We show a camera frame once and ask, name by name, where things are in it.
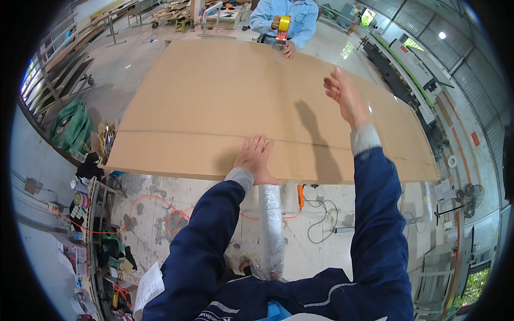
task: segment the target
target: jacket sleeve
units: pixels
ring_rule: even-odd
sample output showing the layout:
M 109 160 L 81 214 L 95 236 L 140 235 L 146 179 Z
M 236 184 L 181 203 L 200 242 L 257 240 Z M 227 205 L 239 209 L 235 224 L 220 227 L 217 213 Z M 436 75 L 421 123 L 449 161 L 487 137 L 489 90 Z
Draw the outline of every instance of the jacket sleeve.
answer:
M 410 301 L 408 246 L 402 233 L 405 221 L 397 208 L 400 182 L 395 165 L 383 154 L 374 128 L 370 124 L 368 128 L 371 132 L 368 129 L 367 133 L 356 133 L 360 137 L 352 137 L 355 156 L 353 282 L 369 287 L 374 293 L 394 293 Z M 376 137 L 378 146 L 369 144 L 366 136 L 370 135 Z
M 250 29 L 258 33 L 272 32 L 271 1 L 260 0 L 250 16 Z
M 318 19 L 318 6 L 309 13 L 305 18 L 302 29 L 298 32 L 291 41 L 295 44 L 296 50 L 302 50 L 310 38 L 316 33 L 316 20 Z
M 209 305 L 225 272 L 223 253 L 244 197 L 245 188 L 227 180 L 200 198 L 189 224 L 170 244 L 170 255 L 161 267 L 165 290 L 145 306 L 144 321 L 193 320 Z

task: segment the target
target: grey cuff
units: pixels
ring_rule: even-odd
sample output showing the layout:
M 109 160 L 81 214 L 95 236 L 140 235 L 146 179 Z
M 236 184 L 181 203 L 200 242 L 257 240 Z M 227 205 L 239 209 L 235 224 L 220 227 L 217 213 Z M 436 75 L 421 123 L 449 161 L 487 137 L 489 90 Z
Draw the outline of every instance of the grey cuff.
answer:
M 365 122 L 352 131 L 350 144 L 354 157 L 368 149 L 382 146 L 377 131 L 370 122 Z
M 252 188 L 254 182 L 252 173 L 242 167 L 233 168 L 224 180 L 234 181 L 241 185 L 245 190 L 245 196 L 250 191 L 250 188 Z

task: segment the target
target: blue cloth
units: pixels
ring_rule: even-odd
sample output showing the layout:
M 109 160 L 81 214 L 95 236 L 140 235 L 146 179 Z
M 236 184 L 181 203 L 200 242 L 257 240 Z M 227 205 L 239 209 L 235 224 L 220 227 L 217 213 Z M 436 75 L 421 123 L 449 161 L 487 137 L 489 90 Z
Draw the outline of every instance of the blue cloth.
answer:
M 361 152 L 354 161 L 353 281 L 342 269 L 330 268 L 293 282 L 250 276 L 217 287 L 226 268 L 223 252 L 245 196 L 241 185 L 229 180 L 200 198 L 189 225 L 172 240 L 161 268 L 165 291 L 146 305 L 143 320 L 259 320 L 268 317 L 272 300 L 291 314 L 312 313 L 332 320 L 412 320 L 396 167 L 381 147 Z
M 260 0 L 250 16 L 250 28 L 258 33 L 276 36 L 271 28 L 276 15 L 290 15 L 288 38 L 301 50 L 316 32 L 318 5 L 313 0 Z
M 280 303 L 273 300 L 268 302 L 268 315 L 257 321 L 280 321 L 290 316 L 292 316 L 292 314 L 289 313 L 289 311 L 284 309 Z

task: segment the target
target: cardboard sheet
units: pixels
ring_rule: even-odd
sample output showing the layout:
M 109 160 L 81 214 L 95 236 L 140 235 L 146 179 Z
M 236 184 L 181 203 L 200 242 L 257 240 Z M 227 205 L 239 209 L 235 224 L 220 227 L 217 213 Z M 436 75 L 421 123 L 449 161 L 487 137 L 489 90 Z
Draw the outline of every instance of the cardboard sheet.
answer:
M 353 184 L 350 126 L 325 95 L 334 65 L 235 40 L 172 42 L 125 112 L 104 168 L 223 180 L 246 135 L 274 140 L 268 168 L 284 182 Z M 438 180 L 412 109 L 349 74 L 402 182 Z

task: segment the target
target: red sign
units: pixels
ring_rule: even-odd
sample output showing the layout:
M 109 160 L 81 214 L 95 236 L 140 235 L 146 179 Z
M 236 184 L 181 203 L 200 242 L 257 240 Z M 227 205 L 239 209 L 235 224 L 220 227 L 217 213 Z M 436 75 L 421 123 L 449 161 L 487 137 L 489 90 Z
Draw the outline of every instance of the red sign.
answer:
M 476 136 L 476 132 L 475 131 L 471 134 L 471 137 L 473 138 L 473 143 L 475 143 L 475 147 L 480 145 L 479 138 Z

